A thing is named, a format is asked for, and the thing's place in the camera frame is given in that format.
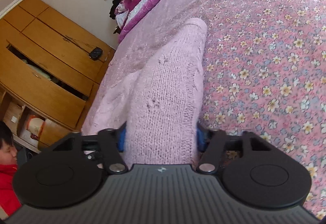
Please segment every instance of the baseboard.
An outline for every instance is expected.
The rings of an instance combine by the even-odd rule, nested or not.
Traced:
[[[0,19],[5,16],[9,11],[11,11],[15,6],[17,6],[23,0],[14,0],[7,7],[0,11]]]

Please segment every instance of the pink knitted sock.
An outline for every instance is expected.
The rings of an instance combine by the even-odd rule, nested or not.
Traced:
[[[204,21],[188,19],[141,70],[127,118],[124,160],[129,167],[196,162],[206,34]]]

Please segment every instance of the pink floral fabric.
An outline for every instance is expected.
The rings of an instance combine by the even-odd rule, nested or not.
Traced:
[[[326,0],[198,0],[209,26],[201,122],[250,130],[310,172],[305,207],[326,215]]]

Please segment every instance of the drawer handle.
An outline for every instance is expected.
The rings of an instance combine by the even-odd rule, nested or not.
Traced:
[[[37,74],[33,73],[33,75],[36,76],[36,77],[38,77],[40,79],[40,77]]]

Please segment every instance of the ribbed black surface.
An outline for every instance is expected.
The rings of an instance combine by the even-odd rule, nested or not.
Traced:
[[[213,176],[189,165],[135,165],[110,176],[99,193],[74,207],[24,205],[7,224],[315,224],[303,208],[257,210],[232,199]]]

